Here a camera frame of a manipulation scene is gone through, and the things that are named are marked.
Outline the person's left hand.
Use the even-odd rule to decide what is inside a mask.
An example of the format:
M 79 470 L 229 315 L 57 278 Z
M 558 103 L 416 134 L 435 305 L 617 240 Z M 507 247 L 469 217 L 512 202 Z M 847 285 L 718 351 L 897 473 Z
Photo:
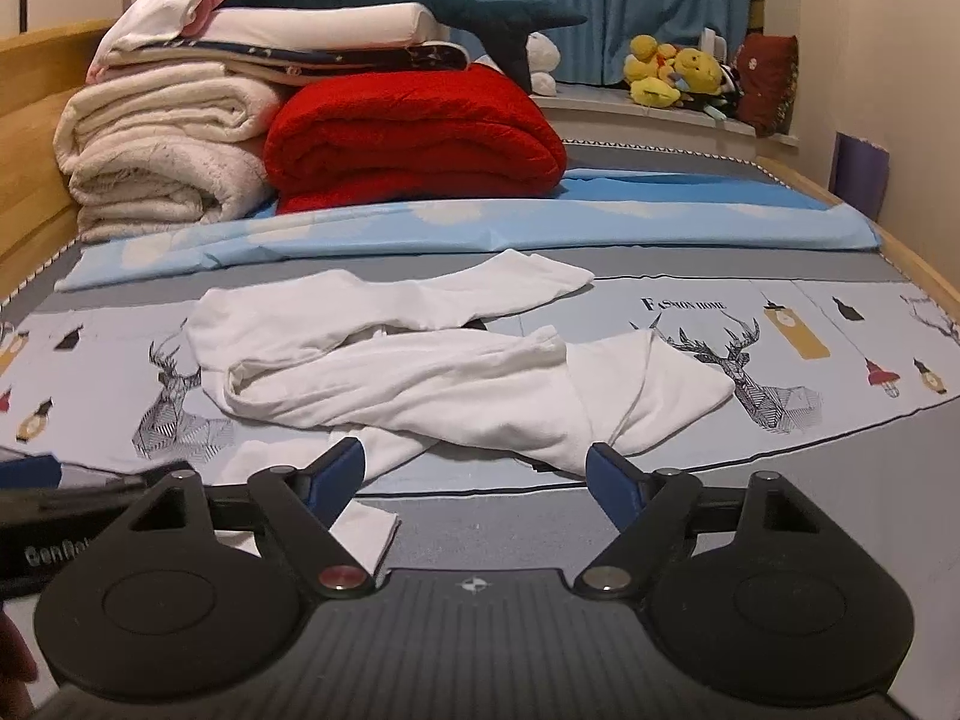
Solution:
M 0 611 L 0 717 L 23 720 L 34 710 L 28 686 L 37 679 L 36 660 L 25 639 L 7 616 Z

